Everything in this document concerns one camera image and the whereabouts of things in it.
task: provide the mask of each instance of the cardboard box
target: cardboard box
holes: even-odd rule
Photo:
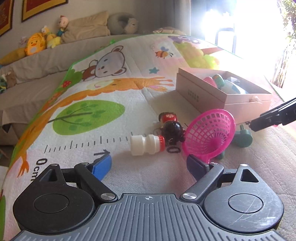
[[[205,77],[215,74],[220,74],[223,79],[234,77],[240,80],[240,87],[248,94],[226,94],[203,81]],[[176,90],[201,113],[224,109],[233,115],[237,124],[258,118],[269,110],[272,98],[270,92],[242,77],[212,69],[179,68]]]

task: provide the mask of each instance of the sofa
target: sofa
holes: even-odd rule
[[[0,69],[0,75],[13,70],[17,84],[0,95],[0,145],[15,145],[26,126],[63,80],[68,68],[111,40],[136,36],[95,37],[61,44],[27,56]]]

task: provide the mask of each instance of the picture frame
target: picture frame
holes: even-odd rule
[[[12,29],[14,0],[4,0],[0,4],[0,37]]]
[[[67,4],[68,0],[23,0],[22,22],[54,7]]]

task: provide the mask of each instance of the pink toy strainer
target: pink toy strainer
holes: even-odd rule
[[[221,154],[230,144],[235,133],[235,120],[228,111],[209,110],[198,116],[188,126],[183,142],[186,157],[195,155],[209,164],[210,159]]]

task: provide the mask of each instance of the metal screw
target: metal screw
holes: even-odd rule
[[[192,192],[186,192],[182,195],[182,197],[186,200],[193,200],[197,198],[196,194]]]
[[[106,192],[106,193],[103,193],[101,195],[101,198],[104,199],[104,200],[112,200],[115,198],[115,194],[114,193],[110,193],[110,192]]]

